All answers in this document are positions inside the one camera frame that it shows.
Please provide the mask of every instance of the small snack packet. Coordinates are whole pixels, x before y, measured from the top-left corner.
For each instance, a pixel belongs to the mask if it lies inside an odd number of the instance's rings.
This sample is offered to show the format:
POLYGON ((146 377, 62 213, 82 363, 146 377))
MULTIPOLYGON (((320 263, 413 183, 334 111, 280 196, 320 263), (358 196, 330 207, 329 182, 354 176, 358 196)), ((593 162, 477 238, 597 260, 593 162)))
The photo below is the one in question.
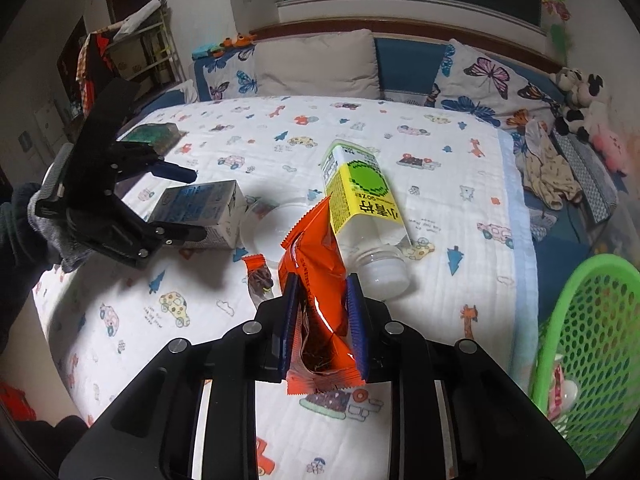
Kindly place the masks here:
POLYGON ((312 394, 364 384, 346 343, 346 270, 331 228, 329 197, 302 217, 282 247, 285 253, 278 266, 282 290, 289 273, 295 272, 306 291, 293 338, 287 393, 312 394))
POLYGON ((257 309, 264 300, 273 299, 271 271, 262 254, 243 256, 242 260, 246 264, 246 286, 249 288, 249 296, 257 309))
POLYGON ((556 354, 554 359, 554 371, 549 388, 549 400, 546 418, 555 420, 562 413, 562 398, 564 397, 564 372, 562 371, 563 355, 556 354))

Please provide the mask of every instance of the wooden bed frame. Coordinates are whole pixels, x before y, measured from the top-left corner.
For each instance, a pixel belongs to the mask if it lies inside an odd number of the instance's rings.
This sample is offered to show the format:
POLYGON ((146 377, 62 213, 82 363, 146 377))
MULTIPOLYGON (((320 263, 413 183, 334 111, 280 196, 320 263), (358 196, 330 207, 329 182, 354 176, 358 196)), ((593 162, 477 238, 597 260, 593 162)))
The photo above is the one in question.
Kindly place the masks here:
POLYGON ((404 39, 424 38, 428 40, 449 41, 456 38, 461 43, 493 52, 536 68, 545 73, 558 72, 562 66, 551 58, 520 46, 511 41, 497 38, 467 28, 457 28, 439 23, 418 22, 390 18, 327 18, 303 22, 277 23, 252 30, 258 40, 299 36, 303 34, 324 34, 327 32, 346 32, 368 28, 376 36, 404 36, 404 39))

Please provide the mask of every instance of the beige pillow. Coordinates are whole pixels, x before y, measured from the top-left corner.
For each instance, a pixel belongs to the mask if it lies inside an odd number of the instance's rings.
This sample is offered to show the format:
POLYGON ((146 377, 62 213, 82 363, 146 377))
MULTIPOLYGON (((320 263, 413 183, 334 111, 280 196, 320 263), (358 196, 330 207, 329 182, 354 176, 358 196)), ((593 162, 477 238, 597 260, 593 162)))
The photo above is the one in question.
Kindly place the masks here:
POLYGON ((380 98, 376 46, 370 30, 257 43, 259 96, 380 98))

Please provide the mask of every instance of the panda plush toy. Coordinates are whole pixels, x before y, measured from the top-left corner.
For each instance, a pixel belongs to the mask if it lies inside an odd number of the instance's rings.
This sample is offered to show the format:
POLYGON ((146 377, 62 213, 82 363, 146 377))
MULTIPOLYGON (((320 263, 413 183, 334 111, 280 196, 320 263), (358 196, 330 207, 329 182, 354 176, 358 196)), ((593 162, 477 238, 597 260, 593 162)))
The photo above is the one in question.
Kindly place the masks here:
POLYGON ((562 116, 556 118, 556 131, 562 136, 574 134, 578 140, 589 142, 589 133, 585 128, 588 115, 588 108, 573 110, 565 106, 562 109, 562 116))
POLYGON ((566 95, 566 103, 574 109, 588 108, 593 102, 608 103, 609 90, 598 74, 584 74, 581 70, 563 68, 549 79, 566 95))

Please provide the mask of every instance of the plastic water bottle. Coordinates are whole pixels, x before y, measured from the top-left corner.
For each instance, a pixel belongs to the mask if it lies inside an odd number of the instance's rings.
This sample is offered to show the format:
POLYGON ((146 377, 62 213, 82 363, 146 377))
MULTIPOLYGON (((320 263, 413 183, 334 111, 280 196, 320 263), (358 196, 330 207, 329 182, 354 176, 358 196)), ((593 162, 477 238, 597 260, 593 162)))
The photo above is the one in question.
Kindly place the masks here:
POLYGON ((389 300, 409 286, 395 244, 406 229, 375 156, 366 148, 335 141, 322 164, 332 223, 348 272, 357 272, 364 295, 389 300))
POLYGON ((347 272, 356 272, 367 298, 385 301, 400 296, 409 287, 409 276, 401 251, 380 241, 375 220, 353 216, 337 235, 347 272))

